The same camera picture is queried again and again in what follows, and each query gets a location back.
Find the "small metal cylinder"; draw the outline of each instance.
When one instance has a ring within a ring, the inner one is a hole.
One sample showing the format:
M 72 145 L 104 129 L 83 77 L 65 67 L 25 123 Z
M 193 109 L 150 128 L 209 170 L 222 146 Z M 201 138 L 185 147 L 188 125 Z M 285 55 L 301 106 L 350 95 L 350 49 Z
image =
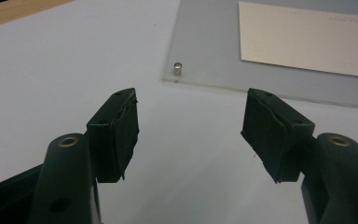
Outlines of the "small metal cylinder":
M 181 63 L 175 63 L 173 66 L 173 73 L 176 76 L 180 76 L 182 74 L 182 64 Z

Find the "clear acrylic sheet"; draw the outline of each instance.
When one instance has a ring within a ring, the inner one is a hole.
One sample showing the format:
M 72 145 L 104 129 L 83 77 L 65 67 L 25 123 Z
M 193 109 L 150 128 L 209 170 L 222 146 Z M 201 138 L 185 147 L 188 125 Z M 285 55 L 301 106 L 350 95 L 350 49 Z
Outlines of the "clear acrylic sheet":
M 358 1 L 252 1 L 277 7 L 358 15 Z M 174 65 L 182 64 L 180 76 Z M 182 0 L 166 64 L 165 81 L 358 107 L 358 77 L 241 59 L 238 0 Z

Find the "paper sheet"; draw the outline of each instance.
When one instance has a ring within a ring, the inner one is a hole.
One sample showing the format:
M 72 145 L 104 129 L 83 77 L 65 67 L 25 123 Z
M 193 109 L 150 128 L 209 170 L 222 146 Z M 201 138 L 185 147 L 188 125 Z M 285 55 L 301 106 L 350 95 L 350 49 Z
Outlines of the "paper sheet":
M 240 2 L 241 58 L 358 76 L 358 16 Z

